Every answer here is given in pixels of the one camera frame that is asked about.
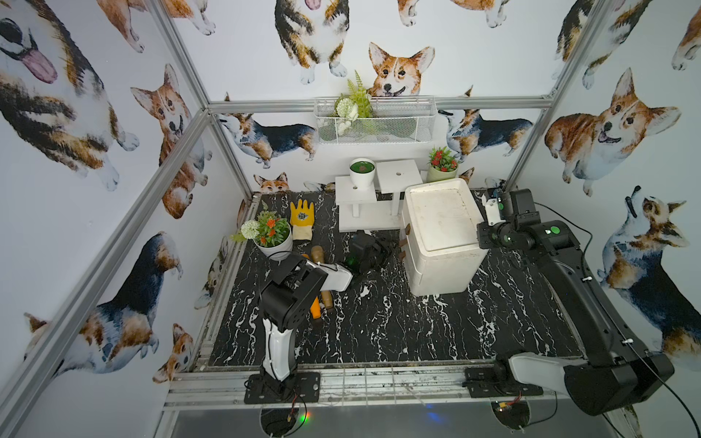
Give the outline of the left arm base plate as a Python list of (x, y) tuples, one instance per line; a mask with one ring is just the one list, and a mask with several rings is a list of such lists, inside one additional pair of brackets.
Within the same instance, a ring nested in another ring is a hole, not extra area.
[(244, 404), (298, 402), (317, 403), (321, 389), (319, 372), (296, 372), (285, 381), (277, 381), (266, 372), (252, 374), (245, 382)]

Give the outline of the orange microphone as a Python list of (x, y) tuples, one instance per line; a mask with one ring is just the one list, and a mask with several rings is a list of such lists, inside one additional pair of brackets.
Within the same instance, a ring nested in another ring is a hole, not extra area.
[(312, 315), (312, 319), (317, 320), (321, 318), (321, 304), (319, 304), (318, 297), (316, 297), (316, 299), (314, 299), (314, 301), (312, 302), (310, 312)]

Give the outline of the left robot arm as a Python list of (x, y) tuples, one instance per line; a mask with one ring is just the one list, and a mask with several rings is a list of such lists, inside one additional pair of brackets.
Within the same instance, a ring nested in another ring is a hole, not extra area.
[(392, 255), (390, 243), (358, 231), (350, 237), (348, 252), (339, 264), (326, 261), (321, 246), (309, 255), (286, 251), (258, 294), (265, 329), (263, 372), (277, 383), (289, 383), (297, 369), (295, 335), (324, 293), (344, 292), (372, 271), (384, 268)]

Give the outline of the white drawer cabinet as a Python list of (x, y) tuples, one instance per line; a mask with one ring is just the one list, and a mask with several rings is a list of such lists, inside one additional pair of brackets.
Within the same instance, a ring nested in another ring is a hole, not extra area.
[(400, 248), (416, 297), (462, 293), (487, 250), (478, 244), (483, 217), (465, 180), (412, 186), (401, 211)]

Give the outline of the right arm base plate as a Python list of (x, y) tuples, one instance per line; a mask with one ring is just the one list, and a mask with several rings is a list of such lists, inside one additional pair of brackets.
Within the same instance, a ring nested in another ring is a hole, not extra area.
[(515, 399), (518, 396), (542, 396), (544, 390), (531, 384), (519, 383), (510, 371), (499, 363), (487, 367), (467, 367), (464, 370), (465, 381), (462, 386), (472, 398), (505, 397)]

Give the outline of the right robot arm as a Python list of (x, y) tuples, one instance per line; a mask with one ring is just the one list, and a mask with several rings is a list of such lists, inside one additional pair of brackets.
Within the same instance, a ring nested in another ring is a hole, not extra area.
[(675, 373), (626, 325), (593, 279), (576, 235), (560, 221), (544, 222), (528, 189), (482, 195), (486, 219), (476, 227), (483, 249), (515, 250), (538, 268), (578, 335), (580, 360), (517, 353), (509, 371), (519, 383), (568, 395), (597, 416), (647, 401)]

